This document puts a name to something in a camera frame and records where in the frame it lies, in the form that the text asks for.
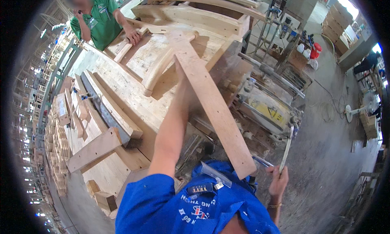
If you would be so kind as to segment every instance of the gold bracelet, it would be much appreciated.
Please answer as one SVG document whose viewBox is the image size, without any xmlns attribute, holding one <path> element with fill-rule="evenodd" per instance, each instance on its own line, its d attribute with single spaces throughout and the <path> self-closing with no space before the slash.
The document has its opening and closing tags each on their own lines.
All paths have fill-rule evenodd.
<svg viewBox="0 0 390 234">
<path fill-rule="evenodd" d="M 275 204 L 275 205 L 272 205 L 272 204 L 269 204 L 269 205 L 268 205 L 268 207 L 270 207 L 270 208 L 277 208 L 277 207 L 280 207 L 280 206 L 282 206 L 282 203 L 280 203 L 280 204 Z"/>
</svg>

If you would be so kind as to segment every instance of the green shirt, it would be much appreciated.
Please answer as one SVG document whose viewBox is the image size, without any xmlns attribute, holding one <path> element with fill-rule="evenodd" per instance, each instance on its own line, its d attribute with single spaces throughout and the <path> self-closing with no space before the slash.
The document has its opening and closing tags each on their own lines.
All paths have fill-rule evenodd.
<svg viewBox="0 0 390 234">
<path fill-rule="evenodd" d="M 112 13 L 119 8 L 118 3 L 114 0 L 95 0 L 91 10 L 91 15 L 83 14 L 84 22 L 90 27 L 92 18 L 97 21 L 91 28 L 91 39 L 95 47 L 103 51 L 120 33 L 122 27 L 115 20 Z M 81 39 L 80 23 L 76 17 L 71 20 L 71 27 L 76 36 Z"/>
</svg>

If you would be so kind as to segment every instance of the red container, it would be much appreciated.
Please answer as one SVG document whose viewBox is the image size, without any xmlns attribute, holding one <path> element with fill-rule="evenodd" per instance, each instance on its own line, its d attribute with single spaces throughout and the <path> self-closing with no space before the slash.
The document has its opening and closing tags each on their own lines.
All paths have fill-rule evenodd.
<svg viewBox="0 0 390 234">
<path fill-rule="evenodd" d="M 314 43 L 314 46 L 312 46 L 312 51 L 310 52 L 310 59 L 318 58 L 321 51 L 322 47 L 319 45 L 319 43 Z"/>
</svg>

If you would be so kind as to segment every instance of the worker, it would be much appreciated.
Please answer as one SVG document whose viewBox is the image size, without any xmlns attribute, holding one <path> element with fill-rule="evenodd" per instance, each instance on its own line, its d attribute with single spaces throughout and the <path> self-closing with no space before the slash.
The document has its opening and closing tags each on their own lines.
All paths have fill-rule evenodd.
<svg viewBox="0 0 390 234">
<path fill-rule="evenodd" d="M 191 181 L 175 195 L 175 165 L 183 146 L 188 98 L 193 90 L 174 59 L 179 77 L 176 95 L 158 130 L 148 175 L 126 186 L 115 233 L 280 233 L 280 206 L 289 179 L 286 166 L 281 174 L 278 167 L 266 168 L 273 177 L 267 208 L 250 188 L 249 177 L 239 180 L 229 162 L 216 160 L 206 163 L 224 174 L 232 182 L 231 188 L 221 187 L 217 178 L 203 174 L 202 165 L 198 165 Z"/>
<path fill-rule="evenodd" d="M 374 53 L 373 51 L 370 51 L 368 56 L 364 58 L 359 65 L 353 68 L 353 73 L 358 74 L 370 70 L 371 68 L 375 68 L 378 65 L 378 58 L 380 57 L 381 54 L 379 52 Z"/>
<path fill-rule="evenodd" d="M 73 9 L 72 30 L 79 39 L 92 41 L 103 51 L 124 29 L 132 45 L 141 35 L 127 22 L 114 0 L 66 0 Z"/>
</svg>

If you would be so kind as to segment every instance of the concrete pillar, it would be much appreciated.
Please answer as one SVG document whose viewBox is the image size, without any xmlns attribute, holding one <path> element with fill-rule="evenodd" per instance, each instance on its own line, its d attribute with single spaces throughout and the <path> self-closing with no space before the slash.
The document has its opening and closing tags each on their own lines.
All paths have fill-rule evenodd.
<svg viewBox="0 0 390 234">
<path fill-rule="evenodd" d="M 300 17 L 303 20 L 302 27 L 305 27 L 317 1 L 318 0 L 287 0 L 286 8 L 294 15 Z"/>
<path fill-rule="evenodd" d="M 344 71 L 352 68 L 356 63 L 361 61 L 378 43 L 376 35 L 372 34 L 367 41 L 364 41 L 361 37 L 347 52 L 344 53 L 339 59 L 339 66 Z"/>
</svg>

